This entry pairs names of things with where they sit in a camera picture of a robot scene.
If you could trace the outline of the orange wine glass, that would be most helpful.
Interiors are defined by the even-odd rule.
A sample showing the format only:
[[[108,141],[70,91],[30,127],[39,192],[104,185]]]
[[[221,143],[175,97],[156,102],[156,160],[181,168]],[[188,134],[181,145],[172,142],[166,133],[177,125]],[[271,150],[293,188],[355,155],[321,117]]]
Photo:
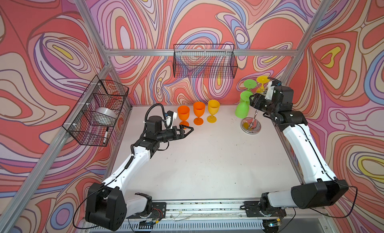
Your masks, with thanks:
[[[190,116],[190,108],[186,105],[182,105],[178,107],[178,117],[181,120],[180,125],[189,126],[187,122]]]
[[[196,118],[194,119],[195,125],[202,125],[204,123],[204,120],[202,119],[202,116],[205,112],[205,104],[203,102],[196,102],[193,104],[193,110]]]

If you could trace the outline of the yellow wine glass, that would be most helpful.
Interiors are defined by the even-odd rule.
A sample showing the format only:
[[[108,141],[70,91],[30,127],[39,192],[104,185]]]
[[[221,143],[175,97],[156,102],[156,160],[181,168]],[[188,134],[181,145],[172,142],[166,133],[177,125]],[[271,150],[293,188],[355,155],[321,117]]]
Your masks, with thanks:
[[[218,113],[220,108],[220,103],[217,100],[210,100],[208,102],[208,111],[210,116],[207,117],[209,123],[215,123],[217,118],[215,115]]]
[[[259,87],[257,89],[257,93],[264,93],[265,92],[265,85],[268,84],[270,81],[269,77],[266,75],[259,76],[257,78],[257,83],[259,84]]]

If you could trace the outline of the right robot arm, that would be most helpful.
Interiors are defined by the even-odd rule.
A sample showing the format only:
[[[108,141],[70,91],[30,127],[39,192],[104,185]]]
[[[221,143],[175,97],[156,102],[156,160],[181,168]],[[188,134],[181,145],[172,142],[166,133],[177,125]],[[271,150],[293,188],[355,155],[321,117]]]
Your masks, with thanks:
[[[312,209],[334,205],[348,190],[322,157],[304,114],[293,110],[294,91],[287,86],[270,86],[266,95],[250,96],[250,106],[263,112],[291,145],[303,173],[303,184],[289,190],[264,193],[259,208],[270,214],[278,208]]]

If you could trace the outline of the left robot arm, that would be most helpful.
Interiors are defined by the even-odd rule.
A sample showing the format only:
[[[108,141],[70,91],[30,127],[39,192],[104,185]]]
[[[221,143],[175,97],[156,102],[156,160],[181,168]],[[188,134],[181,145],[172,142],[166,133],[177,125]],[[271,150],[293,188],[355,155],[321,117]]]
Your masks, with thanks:
[[[152,197],[135,193],[126,197],[129,182],[154,154],[161,143],[186,138],[193,132],[187,123],[190,109],[181,106],[177,112],[165,111],[162,104],[152,105],[145,114],[144,129],[139,139],[130,146],[128,158],[102,183],[94,183],[84,200],[85,220],[94,227],[117,231],[131,216],[159,221],[164,212],[153,207]]]

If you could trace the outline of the left green wine glass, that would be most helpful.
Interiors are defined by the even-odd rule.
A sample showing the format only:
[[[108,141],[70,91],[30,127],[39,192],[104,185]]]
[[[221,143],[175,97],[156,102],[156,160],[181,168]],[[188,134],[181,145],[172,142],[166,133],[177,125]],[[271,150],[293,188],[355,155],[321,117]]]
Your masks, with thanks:
[[[250,91],[244,91],[241,93],[240,102],[237,105],[235,115],[238,118],[245,118],[248,116],[250,107],[250,97],[253,95]]]

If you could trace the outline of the green wine glass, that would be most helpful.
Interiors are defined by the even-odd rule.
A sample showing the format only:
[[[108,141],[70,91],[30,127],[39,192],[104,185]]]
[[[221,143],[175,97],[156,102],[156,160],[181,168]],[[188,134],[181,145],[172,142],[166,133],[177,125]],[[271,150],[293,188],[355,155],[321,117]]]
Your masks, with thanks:
[[[248,116],[250,107],[250,97],[253,95],[250,91],[244,91],[241,93],[240,102],[237,105],[235,115],[238,118],[245,118]]]
[[[247,79],[244,81],[244,87],[247,89],[247,91],[252,92],[254,88],[257,87],[257,81],[253,79]]]

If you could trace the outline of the right green wine glass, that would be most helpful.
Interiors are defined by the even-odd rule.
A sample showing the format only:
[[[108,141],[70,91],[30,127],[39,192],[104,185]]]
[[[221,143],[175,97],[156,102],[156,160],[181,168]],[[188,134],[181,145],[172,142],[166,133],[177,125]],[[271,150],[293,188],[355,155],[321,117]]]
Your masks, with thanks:
[[[244,81],[244,87],[247,89],[247,91],[252,92],[254,88],[257,87],[257,81],[253,79],[247,79]]]

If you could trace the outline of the chrome wine glass rack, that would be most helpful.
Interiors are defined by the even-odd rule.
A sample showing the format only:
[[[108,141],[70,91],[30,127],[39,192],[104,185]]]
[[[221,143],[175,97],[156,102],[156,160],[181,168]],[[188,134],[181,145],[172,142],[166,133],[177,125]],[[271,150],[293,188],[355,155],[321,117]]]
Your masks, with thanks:
[[[261,123],[257,120],[258,113],[261,112],[255,109],[253,117],[245,117],[241,121],[241,129],[250,135],[258,134],[261,131]]]

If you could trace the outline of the black marker pen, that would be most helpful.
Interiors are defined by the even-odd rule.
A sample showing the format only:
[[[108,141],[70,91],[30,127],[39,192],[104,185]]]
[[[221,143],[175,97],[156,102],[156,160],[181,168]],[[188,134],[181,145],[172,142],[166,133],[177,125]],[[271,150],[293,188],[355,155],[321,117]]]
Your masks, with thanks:
[[[109,127],[106,128],[106,131],[104,133],[103,144],[107,144],[108,133],[109,133]]]

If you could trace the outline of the silver tape roll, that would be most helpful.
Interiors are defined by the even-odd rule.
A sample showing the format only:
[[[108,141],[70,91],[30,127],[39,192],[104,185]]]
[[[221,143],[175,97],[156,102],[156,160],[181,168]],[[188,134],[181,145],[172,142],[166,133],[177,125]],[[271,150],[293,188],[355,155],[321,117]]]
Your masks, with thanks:
[[[117,120],[117,114],[105,107],[99,107],[93,114],[93,120],[102,126],[113,126]]]

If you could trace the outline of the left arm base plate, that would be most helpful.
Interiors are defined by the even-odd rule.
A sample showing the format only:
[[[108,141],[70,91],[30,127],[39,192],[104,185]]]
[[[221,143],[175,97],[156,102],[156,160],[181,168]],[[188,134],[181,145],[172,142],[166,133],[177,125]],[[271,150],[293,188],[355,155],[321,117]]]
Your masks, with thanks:
[[[136,213],[127,217],[127,219],[161,220],[166,216],[166,209],[166,202],[154,202],[149,209],[145,209],[141,213]]]

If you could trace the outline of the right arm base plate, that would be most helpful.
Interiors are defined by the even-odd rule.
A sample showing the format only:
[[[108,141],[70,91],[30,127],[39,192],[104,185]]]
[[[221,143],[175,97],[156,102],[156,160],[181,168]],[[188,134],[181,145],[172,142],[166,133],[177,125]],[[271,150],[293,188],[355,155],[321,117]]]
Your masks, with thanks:
[[[276,217],[284,218],[287,216],[285,209],[274,208],[269,203],[263,201],[245,201],[240,209],[246,212],[248,218],[255,217]]]

